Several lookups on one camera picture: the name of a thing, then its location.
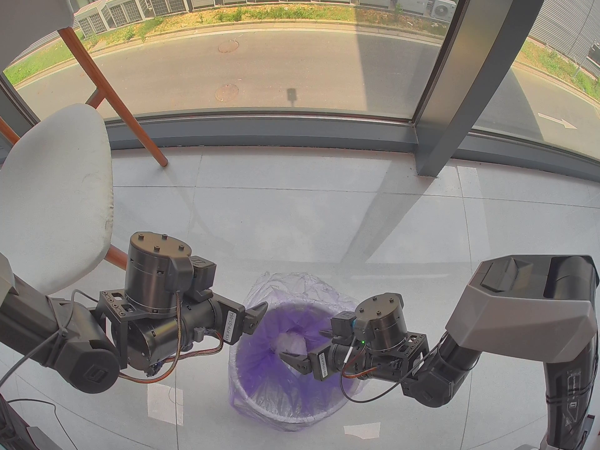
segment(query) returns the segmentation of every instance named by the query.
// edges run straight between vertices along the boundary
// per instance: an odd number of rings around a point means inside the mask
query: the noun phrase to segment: chair
[[[47,117],[23,137],[0,117],[12,148],[0,169],[0,253],[24,281],[46,295],[92,271],[102,259],[123,269],[127,254],[110,244],[112,162],[104,121],[96,108],[106,98],[143,146],[168,161],[73,31],[69,0],[0,0],[0,69],[33,42],[58,30],[97,87],[88,104]]]

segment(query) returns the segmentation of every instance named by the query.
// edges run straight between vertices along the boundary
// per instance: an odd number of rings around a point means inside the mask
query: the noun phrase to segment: purple trash bag
[[[346,402],[337,375],[324,382],[301,375],[281,361],[283,351],[306,353],[327,338],[319,330],[331,328],[329,318],[356,309],[356,303],[310,274],[262,275],[244,305],[268,302],[254,335],[243,335],[229,350],[229,401],[242,415],[277,430],[297,431],[332,415]],[[354,395],[358,380],[344,380]]]

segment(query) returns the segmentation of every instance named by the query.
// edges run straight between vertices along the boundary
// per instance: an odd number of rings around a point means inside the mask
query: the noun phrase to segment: window
[[[600,0],[545,0],[478,130],[600,160]]]
[[[106,0],[78,31],[135,115],[251,110],[408,121],[458,0],[232,1]],[[94,90],[70,57],[48,39],[5,71],[39,118]],[[106,103],[99,111],[115,116]]]

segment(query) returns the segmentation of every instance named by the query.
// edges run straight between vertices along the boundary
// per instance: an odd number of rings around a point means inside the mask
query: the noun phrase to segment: asphalt pavement
[[[296,108],[410,118],[438,51],[392,35],[271,28],[179,37],[95,60],[133,114]],[[19,89],[40,118],[93,91],[79,65]],[[116,116],[106,102],[99,110]],[[600,158],[596,107],[517,68],[476,125]]]

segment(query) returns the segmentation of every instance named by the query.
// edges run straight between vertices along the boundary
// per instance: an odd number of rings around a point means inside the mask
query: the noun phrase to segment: white cushion
[[[35,125],[0,169],[0,253],[46,295],[91,272],[110,247],[110,146],[100,114],[66,107]]]
[[[69,0],[0,0],[0,71],[46,35],[73,26]]]

